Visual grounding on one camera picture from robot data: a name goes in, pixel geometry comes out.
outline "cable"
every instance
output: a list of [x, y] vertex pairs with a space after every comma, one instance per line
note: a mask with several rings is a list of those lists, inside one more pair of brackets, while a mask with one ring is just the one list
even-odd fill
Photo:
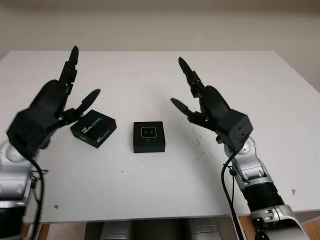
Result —
[[239, 240], [244, 240], [244, 236], [242, 235], [242, 231], [241, 231], [241, 228], [240, 228], [240, 225], [239, 225], [239, 222], [238, 222], [238, 218], [237, 218], [233, 203], [231, 202], [231, 199], [230, 199], [227, 187], [226, 187], [226, 183], [225, 183], [225, 171], [226, 171], [226, 168], [227, 168], [228, 164], [232, 161], [232, 159], [238, 154], [238, 152], [239, 151], [234, 152], [229, 157], [229, 159], [225, 162], [225, 164], [223, 165], [222, 170], [221, 170], [221, 183], [222, 183], [222, 188], [224, 190], [226, 199], [227, 199], [227, 201], [229, 203], [229, 207], [231, 209], [231, 214], [232, 214], [232, 218], [233, 218], [233, 223], [234, 223], [234, 227], [235, 227], [235, 230], [236, 230], [236, 234], [238, 235]]
[[42, 210], [43, 199], [44, 199], [44, 194], [45, 194], [45, 179], [44, 179], [43, 170], [40, 168], [38, 163], [33, 158], [27, 158], [27, 160], [38, 171], [39, 176], [40, 176], [40, 183], [41, 183], [40, 198], [36, 199], [37, 210], [36, 210], [36, 214], [35, 214], [35, 217], [34, 217], [34, 224], [33, 224], [33, 230], [32, 230], [32, 235], [31, 235], [31, 240], [34, 240], [34, 239], [36, 239], [36, 236], [37, 236], [37, 233], [38, 233], [39, 222], [40, 222], [40, 217], [41, 217], [41, 210]]

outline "white table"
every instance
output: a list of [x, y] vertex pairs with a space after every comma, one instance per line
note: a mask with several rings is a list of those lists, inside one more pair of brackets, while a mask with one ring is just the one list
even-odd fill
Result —
[[[100, 88], [92, 109], [115, 118], [117, 129], [99, 149], [68, 127], [56, 132], [38, 158], [50, 170], [42, 222], [230, 213], [220, 181], [223, 146], [170, 102], [175, 97], [199, 110], [179, 56], [232, 108], [249, 115], [258, 156], [285, 203], [294, 211], [320, 209], [320, 95], [275, 52], [80, 52], [67, 108]], [[0, 62], [3, 140], [16, 112], [60, 76], [68, 57], [66, 51], [12, 51]], [[165, 153], [133, 153], [133, 122], [139, 121], [163, 121]], [[249, 213], [238, 187], [235, 210]], [[25, 221], [34, 214], [32, 197]]]

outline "white wall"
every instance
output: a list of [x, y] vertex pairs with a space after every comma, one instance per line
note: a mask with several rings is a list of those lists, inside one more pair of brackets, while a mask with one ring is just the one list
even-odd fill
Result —
[[0, 0], [11, 50], [275, 50], [320, 91], [318, 0]]

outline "robotic arm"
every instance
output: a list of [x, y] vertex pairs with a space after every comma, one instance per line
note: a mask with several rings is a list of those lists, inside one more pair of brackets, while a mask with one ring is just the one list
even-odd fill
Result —
[[238, 238], [244, 239], [224, 180], [229, 163], [232, 163], [231, 173], [235, 176], [251, 211], [250, 218], [256, 229], [256, 240], [308, 240], [292, 209], [284, 204], [266, 167], [257, 157], [256, 144], [250, 137], [253, 127], [248, 116], [231, 109], [214, 87], [204, 86], [196, 72], [192, 71], [181, 57], [179, 65], [193, 97], [199, 98], [201, 112], [190, 111], [175, 98], [171, 98], [171, 101], [187, 116], [189, 122], [216, 132], [216, 141], [224, 144], [229, 160], [222, 168], [221, 181]]
[[22, 239], [23, 216], [29, 194], [38, 178], [31, 171], [36, 168], [41, 181], [38, 210], [31, 239], [36, 237], [44, 197], [43, 171], [35, 161], [39, 149], [45, 149], [55, 131], [79, 120], [95, 101], [100, 89], [91, 92], [81, 105], [64, 111], [73, 88], [79, 50], [72, 49], [59, 80], [47, 82], [27, 109], [17, 113], [7, 130], [8, 141], [0, 146], [0, 239]]

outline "black box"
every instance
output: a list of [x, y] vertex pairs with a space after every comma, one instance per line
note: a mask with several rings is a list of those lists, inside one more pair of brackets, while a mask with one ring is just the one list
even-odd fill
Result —
[[116, 128], [116, 120], [95, 110], [90, 110], [70, 127], [72, 134], [77, 139], [95, 148], [100, 147]]
[[133, 151], [135, 153], [159, 153], [166, 148], [162, 121], [133, 123]]

